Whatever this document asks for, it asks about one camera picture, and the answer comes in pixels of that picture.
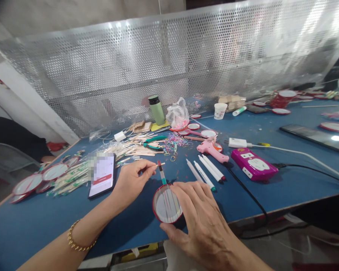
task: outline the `pink power strip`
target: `pink power strip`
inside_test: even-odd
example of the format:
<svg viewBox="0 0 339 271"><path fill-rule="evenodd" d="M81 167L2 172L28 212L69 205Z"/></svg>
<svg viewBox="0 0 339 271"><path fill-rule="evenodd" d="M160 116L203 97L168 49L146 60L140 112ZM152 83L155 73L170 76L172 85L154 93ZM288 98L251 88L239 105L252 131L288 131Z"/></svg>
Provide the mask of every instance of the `pink power strip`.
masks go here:
<svg viewBox="0 0 339 271"><path fill-rule="evenodd" d="M238 164L251 181L264 181L273 177L279 170L248 148L233 150L231 158Z"/></svg>

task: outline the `black smartphone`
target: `black smartphone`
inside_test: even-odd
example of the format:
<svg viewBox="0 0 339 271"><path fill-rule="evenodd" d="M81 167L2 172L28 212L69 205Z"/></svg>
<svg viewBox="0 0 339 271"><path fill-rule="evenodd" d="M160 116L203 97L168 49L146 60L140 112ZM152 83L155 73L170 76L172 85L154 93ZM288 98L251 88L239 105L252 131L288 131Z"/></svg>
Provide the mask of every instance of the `black smartphone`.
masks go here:
<svg viewBox="0 0 339 271"><path fill-rule="evenodd" d="M255 105L246 105L247 111L250 111L255 114L268 112L268 109L257 107Z"/></svg>
<svg viewBox="0 0 339 271"><path fill-rule="evenodd" d="M339 135L310 129L297 124L282 126L280 127L280 130L300 136L304 139L339 152Z"/></svg>
<svg viewBox="0 0 339 271"><path fill-rule="evenodd" d="M91 182L88 198L112 190L116 180L116 155L98 152L88 160L88 177Z"/></svg>

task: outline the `red object on floor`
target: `red object on floor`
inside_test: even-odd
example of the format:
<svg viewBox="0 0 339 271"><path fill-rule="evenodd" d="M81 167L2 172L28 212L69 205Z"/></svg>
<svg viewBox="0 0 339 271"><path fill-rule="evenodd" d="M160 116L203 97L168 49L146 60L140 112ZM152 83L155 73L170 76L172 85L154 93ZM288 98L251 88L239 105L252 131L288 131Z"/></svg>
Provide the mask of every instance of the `red object on floor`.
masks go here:
<svg viewBox="0 0 339 271"><path fill-rule="evenodd" d="M67 146L68 143L53 143L49 142L46 144L50 151L60 151L61 149L64 149L64 146Z"/></svg>
<svg viewBox="0 0 339 271"><path fill-rule="evenodd" d="M293 263L294 271L339 271L339 263Z"/></svg>

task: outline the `hand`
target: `hand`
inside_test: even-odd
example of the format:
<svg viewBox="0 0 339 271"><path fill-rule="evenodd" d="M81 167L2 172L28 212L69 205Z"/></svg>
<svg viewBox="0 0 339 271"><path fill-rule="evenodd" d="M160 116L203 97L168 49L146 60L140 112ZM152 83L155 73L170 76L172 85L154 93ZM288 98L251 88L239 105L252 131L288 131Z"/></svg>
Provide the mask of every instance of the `hand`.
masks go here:
<svg viewBox="0 0 339 271"><path fill-rule="evenodd" d="M156 168L154 162L145 159L122 166L111 197L115 197L124 210L138 197L148 179L156 174Z"/></svg>
<svg viewBox="0 0 339 271"><path fill-rule="evenodd" d="M271 270L233 234L210 187L203 182L176 182L176 194L188 235L172 224L160 225L169 239L208 270Z"/></svg>

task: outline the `concrete wall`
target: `concrete wall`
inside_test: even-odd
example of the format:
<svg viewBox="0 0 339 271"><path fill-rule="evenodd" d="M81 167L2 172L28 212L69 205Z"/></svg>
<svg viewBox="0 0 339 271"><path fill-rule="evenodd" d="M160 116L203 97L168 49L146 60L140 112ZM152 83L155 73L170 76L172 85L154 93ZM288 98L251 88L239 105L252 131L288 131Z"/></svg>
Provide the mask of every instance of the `concrete wall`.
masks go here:
<svg viewBox="0 0 339 271"><path fill-rule="evenodd" d="M0 40L183 11L184 3L185 0L1 0ZM65 131L63 125L53 125L53 118L57 115L51 108L46 109L52 111L48 114L35 109L43 100L34 100L34 95L30 95L30 99L24 97L28 92L34 91L33 88L26 86L24 93L23 89L13 89L14 82L4 80L4 77L8 77L7 81L10 81L18 74L10 75L9 73L13 73L10 68L3 70L3 62L4 59L0 55L0 79L9 85L11 90L0 90L0 105L10 111L10 115L15 116L15 121L34 134L45 137L47 141L58 142L64 138L69 143L74 142L75 136L70 134L71 130ZM0 109L0 116L3 114L5 113Z"/></svg>

